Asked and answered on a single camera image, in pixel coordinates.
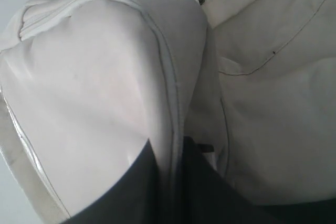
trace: black fabric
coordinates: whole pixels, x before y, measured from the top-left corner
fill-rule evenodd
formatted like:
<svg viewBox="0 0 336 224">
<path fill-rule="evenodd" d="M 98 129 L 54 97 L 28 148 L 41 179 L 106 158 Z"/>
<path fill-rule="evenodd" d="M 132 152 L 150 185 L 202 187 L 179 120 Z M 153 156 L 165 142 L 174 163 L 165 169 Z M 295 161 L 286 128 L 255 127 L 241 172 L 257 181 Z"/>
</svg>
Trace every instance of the black fabric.
<svg viewBox="0 0 336 224">
<path fill-rule="evenodd" d="M 115 186 L 64 224 L 157 223 L 157 171 L 152 147 L 147 142 L 134 164 Z"/>
<path fill-rule="evenodd" d="M 194 141 L 184 139 L 184 223 L 281 223 L 236 193 L 212 169 Z"/>
<path fill-rule="evenodd" d="M 287 224 L 336 223 L 336 199 L 306 204 L 264 207 L 264 210 Z"/>
</svg>

